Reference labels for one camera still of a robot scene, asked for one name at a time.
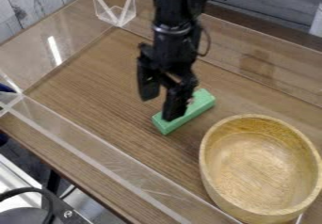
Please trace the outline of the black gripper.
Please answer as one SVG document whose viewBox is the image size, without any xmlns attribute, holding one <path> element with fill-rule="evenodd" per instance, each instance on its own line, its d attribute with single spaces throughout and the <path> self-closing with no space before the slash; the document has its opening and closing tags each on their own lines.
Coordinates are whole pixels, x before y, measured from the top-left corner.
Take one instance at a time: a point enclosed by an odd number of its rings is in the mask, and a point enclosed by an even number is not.
<svg viewBox="0 0 322 224">
<path fill-rule="evenodd" d="M 199 26 L 152 25 L 153 41 L 139 44 L 137 84 L 139 97 L 145 102 L 160 95 L 165 86 L 161 118 L 172 121 L 184 115 L 198 78 L 192 64 L 198 57 Z"/>
</svg>

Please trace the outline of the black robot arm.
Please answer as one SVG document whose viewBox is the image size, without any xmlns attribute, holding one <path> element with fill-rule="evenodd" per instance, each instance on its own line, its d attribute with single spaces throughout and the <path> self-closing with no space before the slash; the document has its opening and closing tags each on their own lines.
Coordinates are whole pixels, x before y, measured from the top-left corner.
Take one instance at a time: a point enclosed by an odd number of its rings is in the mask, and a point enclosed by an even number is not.
<svg viewBox="0 0 322 224">
<path fill-rule="evenodd" d="M 153 41 L 139 44 L 137 84 L 143 101 L 160 95 L 165 88 L 161 118 L 184 115 L 194 88 L 199 84 L 192 64 L 199 52 L 203 26 L 199 17 L 206 0 L 153 0 Z"/>
</svg>

